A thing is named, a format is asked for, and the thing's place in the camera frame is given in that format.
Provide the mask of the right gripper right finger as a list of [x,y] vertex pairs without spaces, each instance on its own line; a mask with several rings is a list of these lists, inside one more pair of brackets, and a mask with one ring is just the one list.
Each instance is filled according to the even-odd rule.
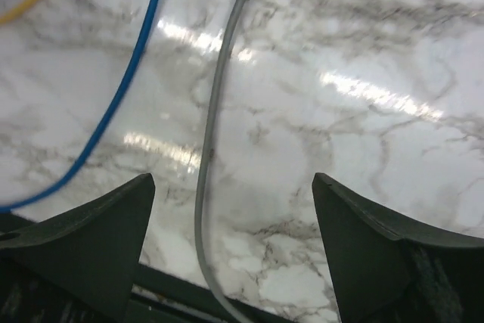
[[315,210],[343,322],[481,322],[483,240],[418,222],[324,173]]

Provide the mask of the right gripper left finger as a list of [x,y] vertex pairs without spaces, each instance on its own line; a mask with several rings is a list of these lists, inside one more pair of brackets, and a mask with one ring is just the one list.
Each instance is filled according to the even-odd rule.
[[3,322],[121,322],[154,202],[150,174],[41,222],[1,215]]

